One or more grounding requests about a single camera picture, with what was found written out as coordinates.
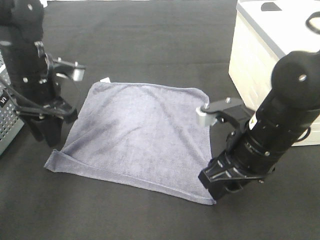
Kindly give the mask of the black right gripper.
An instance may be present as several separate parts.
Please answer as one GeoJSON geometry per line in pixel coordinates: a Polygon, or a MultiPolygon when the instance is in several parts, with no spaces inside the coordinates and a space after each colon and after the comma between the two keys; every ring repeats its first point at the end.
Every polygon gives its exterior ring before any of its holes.
{"type": "Polygon", "coordinates": [[[231,156],[223,151],[200,171],[198,179],[212,199],[218,201],[228,194],[240,192],[251,182],[263,183],[274,171],[275,166],[262,174],[241,169],[231,156]]]}

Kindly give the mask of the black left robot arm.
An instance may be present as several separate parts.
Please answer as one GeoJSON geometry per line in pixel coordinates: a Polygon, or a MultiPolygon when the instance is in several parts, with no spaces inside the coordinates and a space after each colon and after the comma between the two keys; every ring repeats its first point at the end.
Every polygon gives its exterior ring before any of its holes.
{"type": "Polygon", "coordinates": [[[14,113],[37,141],[53,147],[61,140],[63,123],[78,118],[76,107],[61,97],[58,75],[82,81],[85,66],[54,59],[43,44],[44,6],[39,0],[0,2],[0,52],[10,83],[4,92],[14,113]]]}

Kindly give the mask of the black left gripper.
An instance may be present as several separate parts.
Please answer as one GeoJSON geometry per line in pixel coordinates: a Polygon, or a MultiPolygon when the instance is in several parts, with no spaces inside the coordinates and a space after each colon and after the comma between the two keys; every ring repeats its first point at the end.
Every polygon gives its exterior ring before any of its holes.
{"type": "Polygon", "coordinates": [[[16,113],[19,116],[31,117],[29,128],[32,135],[38,142],[45,139],[49,147],[56,146],[61,140],[62,120],[70,124],[78,119],[77,108],[61,96],[45,105],[25,98],[23,103],[16,102],[16,113]]]}

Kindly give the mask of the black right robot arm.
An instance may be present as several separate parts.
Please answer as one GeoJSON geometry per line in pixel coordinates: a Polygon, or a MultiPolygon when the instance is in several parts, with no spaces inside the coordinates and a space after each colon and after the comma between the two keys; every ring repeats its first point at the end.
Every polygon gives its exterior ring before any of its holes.
{"type": "Polygon", "coordinates": [[[198,176],[215,201],[250,182],[263,182],[284,153],[309,136],[320,114],[319,52],[290,52],[275,64],[270,81],[271,90],[255,111],[238,98],[197,110],[202,125],[234,128],[225,149],[198,176]]]}

